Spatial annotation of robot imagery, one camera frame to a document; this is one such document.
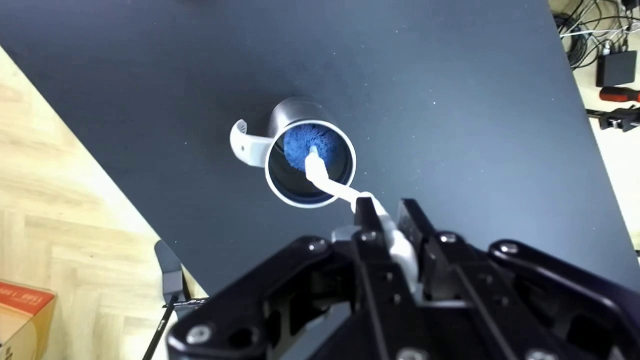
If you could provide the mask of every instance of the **black cable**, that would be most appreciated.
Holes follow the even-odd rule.
[[[614,40],[614,50],[618,52],[618,50],[623,50],[623,37],[627,37],[627,26],[629,26],[629,19],[627,19],[627,13],[625,12],[622,12],[622,8],[618,5],[618,35],[616,35],[616,40]]]
[[[598,0],[594,0],[595,12],[598,12],[598,19],[603,15],[602,13],[602,5],[598,4]]]
[[[576,8],[566,15],[566,22],[561,23],[561,30],[566,30],[566,26],[567,26],[567,22],[570,19],[576,19],[576,18],[579,18],[579,15],[576,15],[577,13],[577,9],[583,5],[583,0],[579,0],[577,4],[576,4]]]
[[[570,13],[553,13],[553,19],[556,19],[556,28],[558,28],[559,34],[561,34],[561,28],[570,28],[570,30],[576,30],[576,32],[583,30],[579,19],[572,18]],[[570,45],[566,50],[567,63],[572,67],[579,66],[579,61],[583,60],[585,52],[587,52],[587,34],[570,34]]]
[[[632,9],[625,9],[625,32],[623,32],[623,37],[622,37],[622,50],[625,52],[627,50],[627,34],[632,32],[634,28],[634,19],[632,19]]]
[[[582,23],[585,26],[585,23],[594,23],[594,22],[602,22],[602,19],[614,19],[614,18],[625,18],[629,22],[640,22],[640,18],[636,18],[636,15],[602,15],[602,18],[590,18],[590,19],[585,19]]]
[[[173,296],[167,299],[166,308],[164,308],[164,314],[161,314],[161,318],[159,318],[159,321],[158,321],[158,325],[156,325],[154,338],[152,338],[152,341],[147,344],[142,360],[152,360],[152,357],[154,357],[156,348],[158,348],[158,341],[161,340],[164,327],[166,327],[166,323],[167,323],[167,320],[169,320],[169,316],[171,316],[171,311],[173,311],[176,301],[178,301],[178,296],[173,294]]]
[[[594,40],[595,45],[592,45],[592,48],[583,54],[583,58],[577,61],[577,66],[573,66],[573,70],[577,70],[577,67],[587,67],[587,66],[592,66],[592,63],[598,60],[598,54],[594,54],[594,52],[602,50],[603,44],[602,44],[595,35],[592,35],[590,40]]]

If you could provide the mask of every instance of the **cardboard box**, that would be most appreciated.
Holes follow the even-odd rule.
[[[54,294],[0,280],[0,360],[40,360],[54,316]]]

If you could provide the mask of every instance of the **black metal bracket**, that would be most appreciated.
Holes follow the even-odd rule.
[[[599,129],[618,127],[629,131],[640,124],[640,110],[636,105],[616,108],[612,112],[585,110],[585,114],[598,118]]]
[[[395,223],[422,284],[409,294],[370,198],[354,220],[350,240],[301,236],[184,316],[169,357],[278,357],[339,301],[351,314],[312,357],[640,357],[634,292],[513,240],[479,252],[404,199]]]

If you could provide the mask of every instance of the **black table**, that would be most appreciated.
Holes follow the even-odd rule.
[[[354,186],[417,198],[439,228],[518,238],[640,289],[546,2],[1,0],[0,44],[214,292],[299,234],[227,148],[284,96],[357,148]]]

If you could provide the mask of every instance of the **cable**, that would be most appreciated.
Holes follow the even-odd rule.
[[[636,18],[636,15],[602,15],[602,18],[585,19],[585,22],[582,22],[582,23],[585,26],[585,23],[594,23],[594,22],[602,22],[602,19],[618,19],[618,18],[625,18],[625,19],[629,19],[629,22],[640,22],[640,18]]]
[[[612,4],[616,15],[603,15],[599,0],[579,0],[570,13],[553,13],[559,40],[567,40],[566,58],[572,70],[592,66],[605,48],[627,50],[627,35],[640,18],[622,9],[616,0]],[[608,30],[598,30],[603,19],[618,19],[618,28],[610,23]]]
[[[553,19],[556,19],[558,32],[561,32],[561,28],[570,28],[570,30],[576,30],[576,32],[583,30],[579,19],[572,18],[570,13],[553,13]],[[570,35],[570,45],[566,50],[566,58],[567,58],[567,63],[572,67],[579,66],[579,61],[583,60],[583,55],[587,52],[587,37],[590,37],[587,34],[572,34]]]

